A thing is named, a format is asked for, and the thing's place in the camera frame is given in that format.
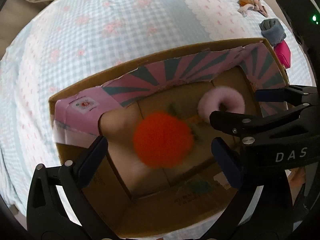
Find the magenta plush pouch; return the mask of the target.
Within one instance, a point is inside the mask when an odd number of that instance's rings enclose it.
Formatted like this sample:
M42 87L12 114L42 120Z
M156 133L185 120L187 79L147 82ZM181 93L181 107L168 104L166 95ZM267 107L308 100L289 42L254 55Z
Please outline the magenta plush pouch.
M287 43L283 40L274 47L274 52L280 63L286 68L291 67L291 51Z

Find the blue-grey plush cloth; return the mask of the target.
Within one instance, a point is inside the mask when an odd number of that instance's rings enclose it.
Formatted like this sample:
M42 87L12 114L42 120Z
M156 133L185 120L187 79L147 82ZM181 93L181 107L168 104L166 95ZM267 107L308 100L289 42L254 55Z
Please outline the blue-grey plush cloth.
M270 18L259 23L261 34L268 40L271 46L275 47L286 38L286 33L277 18Z

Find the pink fluffy scrunchie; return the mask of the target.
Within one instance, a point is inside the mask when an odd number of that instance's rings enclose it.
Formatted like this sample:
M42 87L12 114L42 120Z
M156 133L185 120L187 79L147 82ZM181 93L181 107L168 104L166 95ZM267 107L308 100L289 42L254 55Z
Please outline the pink fluffy scrunchie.
M227 86L214 87L199 100L197 112L202 120L210 122L209 117L214 111L244 114L244 98L234 88Z

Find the red fluffy pom-pom scrunchie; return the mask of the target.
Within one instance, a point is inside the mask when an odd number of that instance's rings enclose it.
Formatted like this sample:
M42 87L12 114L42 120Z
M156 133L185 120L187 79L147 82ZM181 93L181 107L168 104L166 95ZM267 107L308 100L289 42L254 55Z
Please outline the red fluffy pom-pom scrunchie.
M188 124L167 113L156 112L141 121L133 135L136 155L151 168L173 168L187 157L194 146Z

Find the pink fabric bow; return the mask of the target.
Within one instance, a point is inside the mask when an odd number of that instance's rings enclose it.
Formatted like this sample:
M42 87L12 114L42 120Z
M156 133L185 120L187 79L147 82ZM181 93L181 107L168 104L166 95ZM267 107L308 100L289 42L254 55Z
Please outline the pink fabric bow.
M261 4L260 0L253 0L253 3L254 3L254 11L259 12L264 17L268 17L268 13L267 13L265 7Z

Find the cardboard box with pink lining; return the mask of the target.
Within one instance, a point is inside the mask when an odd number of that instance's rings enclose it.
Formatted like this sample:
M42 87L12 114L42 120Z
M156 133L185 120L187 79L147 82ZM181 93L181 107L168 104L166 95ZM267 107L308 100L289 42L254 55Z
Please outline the cardboard box with pink lining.
M212 111L269 116L285 103L259 103L258 89L288 81L264 38L199 43L144 56L85 78L49 99L62 163L99 136L102 162L83 194L121 238L163 236L220 214L236 190L211 152L232 149L238 130L212 128Z

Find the checked blue pink bedspread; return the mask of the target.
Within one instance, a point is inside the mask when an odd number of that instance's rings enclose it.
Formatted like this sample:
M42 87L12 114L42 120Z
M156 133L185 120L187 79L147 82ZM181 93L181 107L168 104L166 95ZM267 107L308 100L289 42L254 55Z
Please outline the checked blue pink bedspread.
M99 72L164 50L264 38L259 23L277 16L260 1L268 17L254 10L243 17L238 0L54 0L37 14L1 59L1 166L26 218L37 165L64 164L54 140L50 97ZM287 86L313 87L307 55L293 30L277 19L291 51L291 67L286 69L280 63ZM297 220L294 226L303 222L303 239L314 239L319 215L319 161L286 169L285 174ZM213 219L163 236L116 235L117 239L202 239L223 211Z

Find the beige curtain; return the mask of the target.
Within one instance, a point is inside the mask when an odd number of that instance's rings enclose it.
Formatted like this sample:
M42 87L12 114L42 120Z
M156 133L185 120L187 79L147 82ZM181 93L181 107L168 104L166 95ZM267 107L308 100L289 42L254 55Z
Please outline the beige curtain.
M1 56L18 33L54 0L7 0L1 9Z

